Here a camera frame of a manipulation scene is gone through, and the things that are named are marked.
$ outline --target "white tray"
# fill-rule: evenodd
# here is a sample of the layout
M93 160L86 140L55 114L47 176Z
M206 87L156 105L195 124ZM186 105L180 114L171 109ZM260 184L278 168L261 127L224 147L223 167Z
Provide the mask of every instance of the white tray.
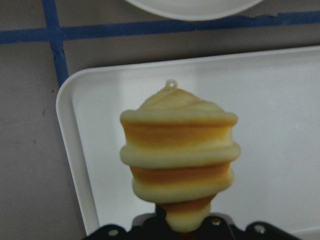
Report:
M100 67L72 75L56 110L87 234L105 224L129 230L154 211L133 194L119 150L119 117L167 79L234 112L242 148L235 182L212 212L244 228L269 222L304 239L320 235L320 47Z

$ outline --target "black mount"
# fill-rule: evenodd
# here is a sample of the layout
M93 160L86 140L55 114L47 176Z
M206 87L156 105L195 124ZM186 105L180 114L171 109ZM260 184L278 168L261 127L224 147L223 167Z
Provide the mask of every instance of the black mount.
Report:
M156 214L144 214L133 220L132 228L126 232L118 225L109 224L99 228L83 240L299 240L299 238L256 221L240 230L232 219L223 214L211 214L202 225L189 233L172 231L165 221L166 213L156 209Z

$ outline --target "blue tape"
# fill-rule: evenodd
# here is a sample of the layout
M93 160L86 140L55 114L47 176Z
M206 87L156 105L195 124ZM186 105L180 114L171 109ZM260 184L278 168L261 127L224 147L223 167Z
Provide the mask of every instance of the blue tape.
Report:
M320 23L320 11L280 13L277 16L229 16L209 21L162 20L92 26L64 27L65 40L165 34L204 30L271 27Z
M67 40L320 23L320 11L311 11L255 18L229 16L209 21L162 20L61 28L55 0L42 0L42 5L47 28L0 31L0 44L50 42L60 85L69 76L63 50L63 41Z
M54 58L54 67L59 86L69 77L66 56L63 48L65 36L61 31L55 0L42 0L46 22L46 32L50 35L50 47Z

